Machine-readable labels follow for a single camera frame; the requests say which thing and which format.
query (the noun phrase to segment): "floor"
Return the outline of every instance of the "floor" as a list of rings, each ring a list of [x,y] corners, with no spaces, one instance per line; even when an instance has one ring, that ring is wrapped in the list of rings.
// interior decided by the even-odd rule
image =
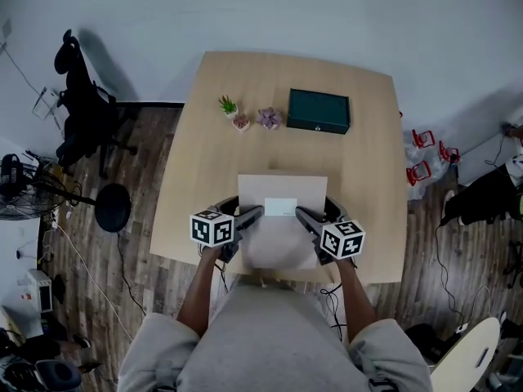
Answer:
[[[108,182],[127,187],[132,197],[132,216],[119,238],[126,279],[146,313],[171,316],[176,316],[181,307],[195,267],[151,255],[149,245],[163,169],[179,113],[178,109],[140,110],[135,126],[129,124],[122,132],[122,138],[128,140],[128,144],[139,147],[136,157],[120,149],[113,151],[107,181],[100,181],[97,176],[98,156],[84,158],[74,168],[74,178],[66,180],[68,185],[77,180],[83,187],[83,194],[92,198]],[[450,188],[456,188],[456,181],[447,175],[427,190],[423,200],[409,204],[402,282],[366,287],[380,317],[394,318],[404,328],[415,323],[430,323],[442,338],[449,336],[462,322],[459,315],[449,310],[449,298],[440,281],[441,267],[436,260],[434,232],[440,219],[442,199]],[[134,336],[143,317],[123,282],[117,234],[107,234],[98,228],[93,208],[88,205],[70,208],[69,219],[67,211],[67,207],[60,209],[60,224],[83,254],[92,276],[114,303],[123,325]],[[59,232],[51,232],[47,237],[55,259],[44,265],[44,269],[52,277],[60,274],[66,286],[65,302],[63,305],[56,303],[56,316],[70,334],[81,332],[93,339],[91,350],[67,359],[76,363],[103,363],[99,371],[83,377],[84,390],[116,390],[115,382],[111,380],[118,375],[130,341],[105,298],[89,280],[67,239]],[[438,239],[440,259],[449,268],[448,289],[456,297],[456,309],[461,310],[465,321],[472,318],[473,326],[488,315],[485,289],[479,294],[472,315],[474,297],[485,285],[490,294],[490,313],[497,316],[501,310],[507,310],[512,320],[523,323],[523,312],[517,306],[523,299],[523,290],[519,286],[507,289],[507,276],[502,274],[508,260],[508,242],[523,239],[523,223],[506,220],[493,225],[481,222],[462,227],[454,222],[438,230]],[[234,279],[233,274],[226,274],[228,286]],[[317,295],[325,309],[325,299],[319,294],[323,286],[293,283],[293,287]],[[215,274],[212,312],[224,295],[223,284]],[[338,311],[338,317],[341,321],[344,319],[342,310]],[[513,341],[501,344],[498,357],[492,363],[494,368],[501,364],[514,344]]]

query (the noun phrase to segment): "small potted succulent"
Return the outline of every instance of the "small potted succulent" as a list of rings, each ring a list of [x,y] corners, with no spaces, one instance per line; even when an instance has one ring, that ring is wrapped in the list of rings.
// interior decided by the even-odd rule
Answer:
[[[232,119],[238,114],[238,106],[229,96],[222,96],[221,99],[218,100],[220,101],[221,110],[223,110],[228,119]]]
[[[239,132],[245,132],[247,131],[250,121],[248,120],[247,116],[245,114],[237,114],[232,119],[232,126],[238,129]]]
[[[283,119],[278,110],[267,108],[258,110],[256,122],[266,129],[276,129],[283,122]]]

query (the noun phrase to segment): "green jewelry box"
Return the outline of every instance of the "green jewelry box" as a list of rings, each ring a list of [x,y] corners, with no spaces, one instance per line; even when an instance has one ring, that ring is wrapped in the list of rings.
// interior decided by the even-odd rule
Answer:
[[[350,126],[348,97],[291,89],[287,127],[345,134]]]

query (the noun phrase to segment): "purple flower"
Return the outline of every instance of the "purple flower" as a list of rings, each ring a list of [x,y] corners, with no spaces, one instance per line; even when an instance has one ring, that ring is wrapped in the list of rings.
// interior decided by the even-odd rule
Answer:
[[[267,129],[277,128],[282,122],[281,113],[278,110],[267,108],[258,110],[256,122]]]

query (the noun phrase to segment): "light wood tabletop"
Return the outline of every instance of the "light wood tabletop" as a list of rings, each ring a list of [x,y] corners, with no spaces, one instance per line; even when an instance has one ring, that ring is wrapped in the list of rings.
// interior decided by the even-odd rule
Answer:
[[[434,392],[469,392],[489,366],[499,341],[499,321],[487,318],[450,349],[431,374]]]
[[[346,135],[255,123],[269,106],[284,123],[291,88],[348,96]],[[228,95],[248,115],[240,134],[220,110]],[[189,215],[238,194],[238,174],[280,169],[329,178],[327,192],[367,231],[355,259],[363,283],[401,280],[407,197],[400,115],[390,76],[328,61],[253,52],[207,52],[177,126],[154,218],[150,252],[197,264]],[[249,273],[241,249],[227,271]],[[335,265],[271,276],[311,282],[339,280]]]

